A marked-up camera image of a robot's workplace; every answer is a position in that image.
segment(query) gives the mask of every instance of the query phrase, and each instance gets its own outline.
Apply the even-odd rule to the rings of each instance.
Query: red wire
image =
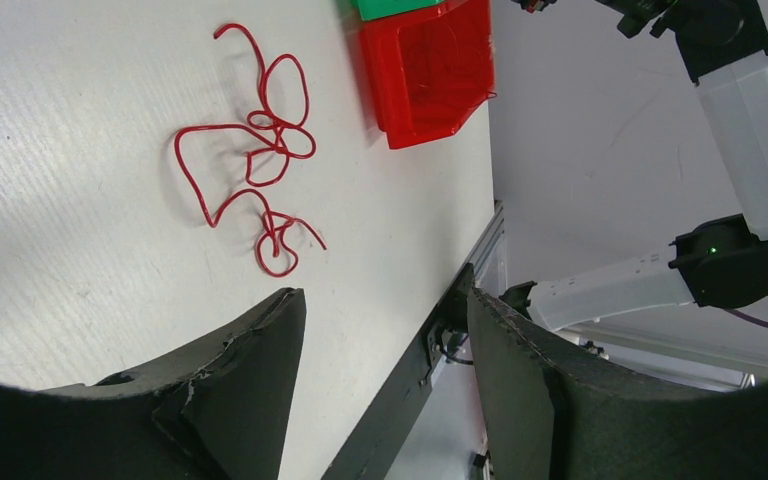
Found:
[[[255,257],[257,258],[258,265],[260,265],[260,268],[263,269],[264,272],[266,272],[268,275],[275,278],[283,278],[291,274],[296,269],[296,267],[298,267],[298,264],[299,264],[298,253],[292,248],[290,248],[287,245],[286,241],[284,240],[284,235],[287,232],[287,230],[289,230],[290,227],[296,224],[300,224],[301,226],[306,228],[316,238],[317,242],[319,242],[319,245],[322,246],[323,250],[327,250],[328,247],[325,246],[325,242],[322,240],[319,234],[316,233],[316,231],[313,229],[313,227],[310,226],[310,224],[308,224],[301,218],[291,217],[289,215],[285,215],[283,213],[272,210],[272,208],[269,206],[269,202],[266,200],[266,197],[264,197],[263,194],[261,194],[254,188],[244,188],[242,190],[235,192],[233,195],[228,197],[228,199],[225,200],[222,203],[222,205],[220,205],[215,215],[211,215],[210,210],[207,206],[207,201],[204,199],[204,195],[202,194],[201,187],[199,187],[198,182],[196,181],[195,177],[193,177],[189,167],[187,167],[187,163],[184,161],[184,156],[181,153],[181,140],[184,138],[184,136],[186,136],[189,133],[217,131],[217,130],[242,130],[248,133],[249,135],[251,135],[252,137],[256,138],[258,141],[262,142],[265,145],[262,148],[245,153],[246,183],[248,183],[252,187],[257,187],[257,188],[268,187],[280,182],[284,178],[284,175],[287,173],[287,170],[289,169],[291,159],[306,160],[308,158],[311,158],[316,153],[316,141],[314,140],[310,132],[308,132],[303,128],[305,122],[307,122],[308,116],[310,115],[310,95],[308,93],[307,79],[305,78],[304,69],[302,68],[302,65],[299,62],[299,60],[295,56],[289,53],[285,53],[279,56],[278,58],[276,58],[267,68],[266,62],[263,59],[263,53],[260,50],[260,46],[257,44],[257,41],[254,39],[254,36],[246,27],[236,23],[229,23],[227,25],[223,25],[219,30],[216,31],[216,33],[213,34],[213,38],[218,39],[225,32],[231,29],[239,30],[240,32],[242,32],[243,35],[245,35],[246,38],[248,38],[249,42],[251,43],[252,49],[254,50],[254,54],[257,59],[258,72],[259,72],[258,97],[260,99],[260,103],[263,108],[261,110],[255,110],[249,113],[248,116],[246,116],[245,124],[226,123],[226,124],[219,124],[219,125],[196,125],[196,126],[182,128],[175,135],[175,156],[178,158],[178,165],[181,167],[181,171],[184,173],[184,176],[187,177],[187,181],[190,183],[190,186],[192,187],[193,192],[196,194],[196,198],[198,199],[199,206],[201,207],[202,214],[204,215],[204,219],[207,221],[207,224],[211,228],[216,228],[216,226],[219,225],[219,221],[222,219],[222,214],[225,213],[225,210],[243,195],[250,193],[256,196],[261,201],[261,203],[263,203],[264,212],[263,214],[261,214],[261,217],[260,217],[261,223],[263,224],[263,235],[261,235],[260,239],[255,244]],[[275,111],[269,105],[269,95],[268,95],[269,79],[272,76],[272,73],[274,73],[275,69],[281,64],[281,62],[284,62],[284,61],[290,61],[296,66],[296,69],[299,72],[299,78],[301,79],[302,92],[304,93],[304,100],[305,100],[304,115],[302,115],[301,120],[297,123],[293,123],[286,119],[281,118],[275,113]],[[266,124],[255,123],[254,120],[257,119],[258,117],[265,118],[268,123]],[[283,138],[284,133],[287,131],[295,131],[302,134],[304,137],[306,137],[310,141],[310,151],[307,153],[298,153],[298,152],[291,151]],[[271,132],[275,136],[275,138],[270,140],[261,132],[263,133]],[[255,157],[262,155],[264,153],[277,153],[279,155],[283,155],[284,165],[281,168],[281,171],[279,172],[278,176],[276,176],[275,178],[271,180],[267,180],[265,182],[258,182],[252,179],[253,163],[254,163]],[[280,226],[276,226],[275,225],[276,219],[283,220],[284,223],[281,224]],[[263,253],[261,251],[266,239],[269,239],[272,242],[273,258],[278,258],[278,256],[281,255],[282,249],[286,251],[292,258],[292,261],[290,262],[289,267],[285,271],[276,272],[270,269],[266,265],[266,262],[263,259]]]

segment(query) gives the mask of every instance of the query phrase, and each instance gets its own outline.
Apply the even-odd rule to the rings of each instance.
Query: red bin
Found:
[[[366,22],[360,37],[391,149],[456,134],[495,95],[489,0],[447,0]]]

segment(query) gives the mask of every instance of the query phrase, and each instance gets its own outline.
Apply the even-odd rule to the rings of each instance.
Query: white wall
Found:
[[[538,15],[494,3],[491,132],[512,284],[645,253],[739,212],[672,35],[627,40],[618,21],[595,1]],[[746,311],[768,320],[768,299]],[[603,324],[768,364],[768,331],[712,309]]]

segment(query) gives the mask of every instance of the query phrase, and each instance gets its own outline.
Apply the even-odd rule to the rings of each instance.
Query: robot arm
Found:
[[[541,11],[555,0],[514,0]],[[628,37],[655,20],[676,39],[743,215],[706,223],[674,248],[503,300],[548,330],[646,308],[741,308],[768,295],[768,33],[757,0],[597,0],[622,13]]]

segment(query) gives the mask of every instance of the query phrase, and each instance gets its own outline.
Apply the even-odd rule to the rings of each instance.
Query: wall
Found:
[[[761,6],[768,23],[768,0]],[[739,212],[672,35],[627,40],[618,21],[594,1],[539,15],[494,3],[491,133],[512,284],[645,253]],[[768,299],[746,311],[768,320]],[[768,331],[716,310],[602,325],[768,365]]]

